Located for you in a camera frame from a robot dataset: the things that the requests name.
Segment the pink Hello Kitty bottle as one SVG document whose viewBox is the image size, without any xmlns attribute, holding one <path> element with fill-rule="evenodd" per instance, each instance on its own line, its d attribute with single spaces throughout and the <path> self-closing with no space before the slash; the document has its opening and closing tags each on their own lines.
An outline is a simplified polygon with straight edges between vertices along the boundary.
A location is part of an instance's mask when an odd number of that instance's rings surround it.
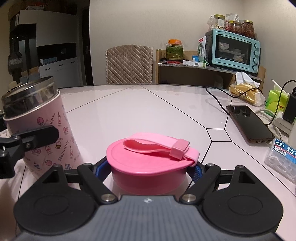
<svg viewBox="0 0 296 241">
<path fill-rule="evenodd" d="M 37 176 L 55 164 L 70 170 L 83 163 L 53 77 L 22 84 L 3 95 L 1 101 L 9 133 L 19 134 L 44 126 L 54 126 L 59 131 L 53 144 L 33 148 L 25 154 L 25 164 Z"/>
</svg>

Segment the pink bottle cap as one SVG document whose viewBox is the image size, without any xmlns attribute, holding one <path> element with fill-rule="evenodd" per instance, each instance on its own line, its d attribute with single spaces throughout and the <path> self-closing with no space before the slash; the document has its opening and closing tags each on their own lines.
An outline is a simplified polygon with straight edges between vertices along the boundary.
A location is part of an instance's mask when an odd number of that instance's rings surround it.
<svg viewBox="0 0 296 241">
<path fill-rule="evenodd" d="M 114 182 L 135 195 L 162 195 L 178 188 L 200 153 L 190 142 L 158 133 L 135 133 L 110 144 L 106 158 Z"/>
</svg>

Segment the black smartphone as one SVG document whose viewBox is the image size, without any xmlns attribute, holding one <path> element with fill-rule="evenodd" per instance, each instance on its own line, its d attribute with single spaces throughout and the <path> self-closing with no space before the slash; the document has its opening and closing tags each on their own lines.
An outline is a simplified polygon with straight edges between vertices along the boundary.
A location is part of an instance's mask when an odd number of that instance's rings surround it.
<svg viewBox="0 0 296 241">
<path fill-rule="evenodd" d="M 226 109 L 243 137 L 253 144 L 268 143 L 273 133 L 264 122 L 246 105 L 228 105 Z"/>
</svg>

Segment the clear plastic swab box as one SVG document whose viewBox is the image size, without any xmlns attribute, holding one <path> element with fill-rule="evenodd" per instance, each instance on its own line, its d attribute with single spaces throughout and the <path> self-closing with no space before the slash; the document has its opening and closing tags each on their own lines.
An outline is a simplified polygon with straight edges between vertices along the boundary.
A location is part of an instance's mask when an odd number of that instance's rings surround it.
<svg viewBox="0 0 296 241">
<path fill-rule="evenodd" d="M 287 143 L 274 138 L 264 163 L 295 184 L 295 149 Z"/>
</svg>

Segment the white cabinet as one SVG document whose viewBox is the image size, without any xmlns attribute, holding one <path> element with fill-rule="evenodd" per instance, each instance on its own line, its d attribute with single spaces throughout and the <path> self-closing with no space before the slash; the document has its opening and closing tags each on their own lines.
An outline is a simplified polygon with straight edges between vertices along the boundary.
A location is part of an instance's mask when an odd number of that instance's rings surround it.
<svg viewBox="0 0 296 241">
<path fill-rule="evenodd" d="M 10 19 L 10 52 L 20 56 L 20 82 L 52 76 L 57 88 L 80 86 L 78 21 L 54 11 L 20 10 Z"/>
</svg>

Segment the yellow snack bag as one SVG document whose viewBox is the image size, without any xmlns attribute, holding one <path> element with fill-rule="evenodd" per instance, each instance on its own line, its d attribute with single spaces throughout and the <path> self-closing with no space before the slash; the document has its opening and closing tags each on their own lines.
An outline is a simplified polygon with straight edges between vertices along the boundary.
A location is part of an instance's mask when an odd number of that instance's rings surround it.
<svg viewBox="0 0 296 241">
<path fill-rule="evenodd" d="M 259 107 L 265 103 L 265 97 L 255 82 L 244 72 L 236 73 L 236 83 L 229 86 L 230 93 L 244 101 Z"/>
</svg>

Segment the green tissue pack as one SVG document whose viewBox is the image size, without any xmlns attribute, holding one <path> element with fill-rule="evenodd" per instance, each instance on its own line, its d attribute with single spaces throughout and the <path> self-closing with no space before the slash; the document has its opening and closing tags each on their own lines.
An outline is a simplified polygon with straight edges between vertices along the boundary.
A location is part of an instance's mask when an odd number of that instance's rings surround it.
<svg viewBox="0 0 296 241">
<path fill-rule="evenodd" d="M 279 96 L 280 96 L 279 90 L 271 90 L 269 92 L 269 95 L 268 95 L 268 98 L 266 101 L 266 105 L 265 105 L 266 109 L 268 109 L 274 113 L 276 110 L 277 104 L 278 104 Z M 288 93 L 286 93 L 285 91 L 282 92 L 277 111 L 285 111 L 288 96 L 289 96 Z"/>
</svg>

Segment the wooden shelf unit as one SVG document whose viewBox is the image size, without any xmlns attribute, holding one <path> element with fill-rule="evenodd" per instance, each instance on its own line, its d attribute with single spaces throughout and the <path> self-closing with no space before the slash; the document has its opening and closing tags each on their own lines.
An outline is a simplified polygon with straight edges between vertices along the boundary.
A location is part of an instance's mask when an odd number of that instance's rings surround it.
<svg viewBox="0 0 296 241">
<path fill-rule="evenodd" d="M 220 86 L 228 89 L 236 82 L 236 71 L 215 68 L 183 65 L 166 61 L 166 51 L 156 50 L 155 84 L 174 84 L 192 86 Z"/>
</svg>

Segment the white medicine box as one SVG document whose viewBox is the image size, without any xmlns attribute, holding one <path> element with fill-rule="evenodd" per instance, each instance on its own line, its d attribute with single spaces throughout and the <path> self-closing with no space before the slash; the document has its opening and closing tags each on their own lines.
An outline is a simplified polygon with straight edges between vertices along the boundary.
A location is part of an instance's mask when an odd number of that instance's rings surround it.
<svg viewBox="0 0 296 241">
<path fill-rule="evenodd" d="M 207 64 L 204 62 L 196 62 L 196 61 L 189 61 L 189 60 L 183 60 L 183 65 L 202 67 L 202 68 L 207 67 Z"/>
</svg>

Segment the quilted beige chair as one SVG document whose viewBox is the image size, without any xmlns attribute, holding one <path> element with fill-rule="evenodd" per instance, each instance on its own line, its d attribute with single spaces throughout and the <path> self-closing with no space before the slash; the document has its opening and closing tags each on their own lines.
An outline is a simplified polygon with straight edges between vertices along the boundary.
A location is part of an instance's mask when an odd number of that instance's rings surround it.
<svg viewBox="0 0 296 241">
<path fill-rule="evenodd" d="M 153 47 L 121 45 L 106 50 L 107 84 L 151 84 Z"/>
</svg>

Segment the green white snack packet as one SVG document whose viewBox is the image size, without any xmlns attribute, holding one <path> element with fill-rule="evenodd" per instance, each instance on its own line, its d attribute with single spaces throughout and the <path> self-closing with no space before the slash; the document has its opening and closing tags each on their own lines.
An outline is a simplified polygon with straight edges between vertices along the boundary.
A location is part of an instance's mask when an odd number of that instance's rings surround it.
<svg viewBox="0 0 296 241">
<path fill-rule="evenodd" d="M 197 51 L 198 51 L 199 61 L 207 63 L 206 36 L 201 37 L 198 40 Z"/>
</svg>

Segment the teal toaster oven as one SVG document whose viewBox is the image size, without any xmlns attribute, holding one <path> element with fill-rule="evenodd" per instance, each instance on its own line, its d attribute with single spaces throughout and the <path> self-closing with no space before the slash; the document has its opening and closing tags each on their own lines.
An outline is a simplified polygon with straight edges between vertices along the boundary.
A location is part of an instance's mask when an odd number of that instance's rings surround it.
<svg viewBox="0 0 296 241">
<path fill-rule="evenodd" d="M 219 29 L 206 33 L 206 59 L 212 66 L 256 74 L 259 68 L 260 49 L 259 41 L 243 35 Z"/>
</svg>

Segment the green pickle jar orange lid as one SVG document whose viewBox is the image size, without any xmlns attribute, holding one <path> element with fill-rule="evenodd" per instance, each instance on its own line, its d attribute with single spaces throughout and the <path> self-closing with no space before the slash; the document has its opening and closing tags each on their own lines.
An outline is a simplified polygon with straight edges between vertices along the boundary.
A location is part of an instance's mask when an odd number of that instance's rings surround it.
<svg viewBox="0 0 296 241">
<path fill-rule="evenodd" d="M 166 45 L 166 58 L 168 60 L 183 60 L 184 47 L 182 41 L 178 39 L 169 39 Z"/>
</svg>

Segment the red chili jar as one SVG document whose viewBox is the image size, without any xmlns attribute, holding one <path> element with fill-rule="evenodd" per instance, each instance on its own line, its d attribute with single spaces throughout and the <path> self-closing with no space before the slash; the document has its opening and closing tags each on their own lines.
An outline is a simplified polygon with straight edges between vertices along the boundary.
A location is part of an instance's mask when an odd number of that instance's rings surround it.
<svg viewBox="0 0 296 241">
<path fill-rule="evenodd" d="M 227 31 L 241 35 L 242 34 L 242 25 L 240 22 L 230 20 Z"/>
<path fill-rule="evenodd" d="M 251 20 L 244 20 L 242 24 L 242 35 L 248 38 L 254 38 L 254 26 L 253 21 Z"/>
</svg>

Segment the pale contents jar gold lid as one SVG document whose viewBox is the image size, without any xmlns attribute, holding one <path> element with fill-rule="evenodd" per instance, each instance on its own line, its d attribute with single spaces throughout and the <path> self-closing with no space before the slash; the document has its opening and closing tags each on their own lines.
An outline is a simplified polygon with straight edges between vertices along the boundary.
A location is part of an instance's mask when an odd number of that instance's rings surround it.
<svg viewBox="0 0 296 241">
<path fill-rule="evenodd" d="M 215 14 L 213 16 L 213 23 L 211 24 L 211 28 L 225 30 L 225 16 Z"/>
</svg>

